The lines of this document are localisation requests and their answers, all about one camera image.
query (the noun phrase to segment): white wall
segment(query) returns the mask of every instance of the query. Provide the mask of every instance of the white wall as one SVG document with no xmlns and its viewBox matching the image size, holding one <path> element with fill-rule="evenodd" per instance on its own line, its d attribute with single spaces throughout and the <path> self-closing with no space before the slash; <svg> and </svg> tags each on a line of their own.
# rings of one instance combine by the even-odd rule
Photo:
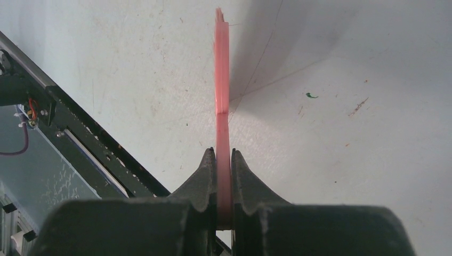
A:
<svg viewBox="0 0 452 256">
<path fill-rule="evenodd" d="M 250 168 L 294 203 L 385 205 L 419 255 L 450 254 L 449 0 L 1 1 L 0 30 L 174 190 L 215 144 L 217 6 Z"/>
</svg>

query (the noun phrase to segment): metal slot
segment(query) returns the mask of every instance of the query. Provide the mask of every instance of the metal slot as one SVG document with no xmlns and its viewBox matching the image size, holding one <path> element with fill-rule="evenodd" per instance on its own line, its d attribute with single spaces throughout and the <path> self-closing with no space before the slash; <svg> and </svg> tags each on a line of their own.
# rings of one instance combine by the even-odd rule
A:
<svg viewBox="0 0 452 256">
<path fill-rule="evenodd" d="M 22 239 L 22 255 L 29 255 L 31 248 L 36 241 L 36 233 L 32 230 L 23 235 Z"/>
<path fill-rule="evenodd" d="M 118 188 L 118 190 L 128 198 L 128 194 L 125 188 L 119 183 L 119 181 L 115 179 L 115 177 L 113 177 L 113 175 L 111 175 L 111 173 L 105 167 L 103 167 L 103 165 L 93 156 L 93 154 L 91 154 L 91 152 L 85 146 L 83 146 L 83 144 L 72 134 L 72 132 L 68 129 L 65 129 L 63 132 L 80 148 L 81 151 L 83 151 L 83 153 L 85 153 L 85 155 L 94 163 L 94 165 L 99 168 L 99 170 L 105 175 L 105 177 L 107 177 L 108 181 L 116 186 L 116 188 Z"/>
<path fill-rule="evenodd" d="M 11 236 L 17 233 L 19 211 L 14 204 L 2 207 L 2 251 L 5 255 L 13 253 Z"/>
<path fill-rule="evenodd" d="M 20 212 L 17 225 L 25 233 L 33 231 L 33 228 L 30 226 L 30 224 L 28 224 L 27 219 L 25 219 Z"/>
</svg>

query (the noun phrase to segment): pink plastic piece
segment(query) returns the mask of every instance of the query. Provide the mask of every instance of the pink plastic piece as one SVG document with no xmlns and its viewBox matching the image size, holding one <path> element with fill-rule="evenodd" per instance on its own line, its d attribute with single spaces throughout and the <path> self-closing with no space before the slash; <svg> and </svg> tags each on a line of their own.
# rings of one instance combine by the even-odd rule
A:
<svg viewBox="0 0 452 256">
<path fill-rule="evenodd" d="M 217 167 L 217 229 L 231 229 L 232 189 L 229 152 L 229 23 L 221 9 L 215 20 L 215 113 Z"/>
</svg>

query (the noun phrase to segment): glass panel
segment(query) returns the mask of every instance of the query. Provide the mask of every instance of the glass panel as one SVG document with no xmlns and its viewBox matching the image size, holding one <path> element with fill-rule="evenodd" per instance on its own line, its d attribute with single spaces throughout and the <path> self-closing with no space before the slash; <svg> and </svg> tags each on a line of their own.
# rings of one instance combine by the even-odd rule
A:
<svg viewBox="0 0 452 256">
<path fill-rule="evenodd" d="M 22 149 L 24 133 L 14 106 L 0 107 L 0 152 Z M 53 147 L 39 129 L 29 130 L 28 150 L 0 156 L 0 193 L 39 231 L 49 212 L 67 199 L 99 198 L 96 191 Z"/>
</svg>

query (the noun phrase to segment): purple wire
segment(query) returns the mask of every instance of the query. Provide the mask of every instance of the purple wire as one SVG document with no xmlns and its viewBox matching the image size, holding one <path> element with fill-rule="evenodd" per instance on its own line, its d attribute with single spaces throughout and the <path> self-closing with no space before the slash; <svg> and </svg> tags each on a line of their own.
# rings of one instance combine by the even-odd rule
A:
<svg viewBox="0 0 452 256">
<path fill-rule="evenodd" d="M 18 110 L 19 116 L 20 116 L 20 120 L 22 122 L 22 129 L 23 129 L 23 133 L 25 135 L 25 145 L 23 146 L 23 148 L 20 151 L 17 152 L 11 152 L 11 153 L 3 153 L 0 152 L 0 156 L 18 156 L 21 155 L 23 153 L 25 153 L 25 151 L 27 151 L 28 149 L 28 131 L 27 131 L 27 120 L 24 117 L 24 114 L 22 112 L 20 112 Z"/>
</svg>

